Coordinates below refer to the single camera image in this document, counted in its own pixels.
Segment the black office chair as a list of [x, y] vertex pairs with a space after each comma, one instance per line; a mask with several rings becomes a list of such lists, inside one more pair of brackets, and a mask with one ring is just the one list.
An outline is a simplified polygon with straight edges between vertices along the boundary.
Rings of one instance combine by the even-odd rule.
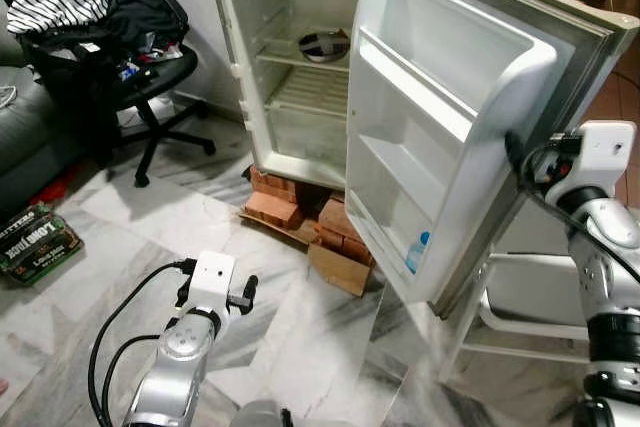
[[189, 117], [206, 119], [210, 104], [196, 101], [169, 120], [157, 119], [151, 99], [172, 92], [198, 67], [198, 55], [175, 44], [177, 58], [141, 60], [125, 51], [123, 39], [104, 26], [72, 26], [42, 33], [20, 33], [18, 39], [37, 83], [70, 115], [74, 133], [102, 167], [116, 148], [145, 142], [134, 171], [134, 186], [150, 184], [148, 167], [163, 140], [197, 145], [206, 156], [218, 151], [214, 140], [182, 133], [178, 124]]

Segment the green printed carton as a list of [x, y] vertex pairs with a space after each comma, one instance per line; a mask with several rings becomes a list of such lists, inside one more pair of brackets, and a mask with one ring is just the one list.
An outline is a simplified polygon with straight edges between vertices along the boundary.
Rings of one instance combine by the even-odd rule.
[[81, 238], [49, 204], [32, 204], [0, 226], [0, 279], [35, 285], [82, 247]]

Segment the white fridge door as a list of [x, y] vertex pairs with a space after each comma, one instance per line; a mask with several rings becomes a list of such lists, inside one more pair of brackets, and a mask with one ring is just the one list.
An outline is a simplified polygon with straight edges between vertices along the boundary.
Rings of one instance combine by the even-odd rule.
[[358, 0], [346, 209], [403, 302], [448, 313], [521, 206], [507, 136], [570, 130], [637, 31], [576, 0]]

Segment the grey robot torso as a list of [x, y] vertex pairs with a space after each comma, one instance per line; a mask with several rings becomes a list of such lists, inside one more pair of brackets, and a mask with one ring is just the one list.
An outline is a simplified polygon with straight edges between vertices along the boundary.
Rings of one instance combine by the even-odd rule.
[[260, 399], [244, 404], [227, 427], [294, 427], [291, 410], [278, 401]]

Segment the red brick stack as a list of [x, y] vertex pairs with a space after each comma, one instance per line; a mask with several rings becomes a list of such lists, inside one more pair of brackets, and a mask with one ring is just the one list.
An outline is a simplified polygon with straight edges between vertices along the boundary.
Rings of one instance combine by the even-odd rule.
[[256, 165], [247, 167], [246, 177], [251, 195], [244, 204], [244, 215], [351, 261], [374, 266], [369, 245], [349, 220], [344, 191], [266, 174]]

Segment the metal bowl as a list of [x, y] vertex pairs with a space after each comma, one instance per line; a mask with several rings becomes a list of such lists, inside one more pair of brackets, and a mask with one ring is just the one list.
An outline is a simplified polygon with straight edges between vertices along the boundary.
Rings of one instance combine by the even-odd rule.
[[333, 31], [311, 31], [296, 42], [298, 51], [307, 61], [330, 63], [347, 55], [351, 39], [342, 29]]

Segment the brown cardboard piece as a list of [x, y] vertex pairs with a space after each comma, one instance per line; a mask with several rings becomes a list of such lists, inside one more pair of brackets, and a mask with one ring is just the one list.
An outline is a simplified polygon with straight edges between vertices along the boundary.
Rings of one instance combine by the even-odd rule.
[[307, 257], [321, 279], [330, 285], [353, 296], [366, 293], [372, 272], [369, 264], [352, 261], [351, 258], [315, 243], [308, 245]]

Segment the black clothing pile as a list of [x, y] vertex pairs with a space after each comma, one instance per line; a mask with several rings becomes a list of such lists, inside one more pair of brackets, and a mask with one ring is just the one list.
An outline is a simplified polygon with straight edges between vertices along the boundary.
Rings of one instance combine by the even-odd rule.
[[178, 0], [110, 0], [100, 20], [120, 46], [132, 53], [148, 53], [180, 44], [189, 31], [186, 10]]

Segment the grey sofa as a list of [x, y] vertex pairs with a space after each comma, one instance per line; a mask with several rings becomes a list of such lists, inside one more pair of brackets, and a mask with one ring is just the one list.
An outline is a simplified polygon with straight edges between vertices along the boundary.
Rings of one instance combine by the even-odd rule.
[[47, 89], [19, 40], [0, 26], [0, 220], [90, 154], [79, 112]]

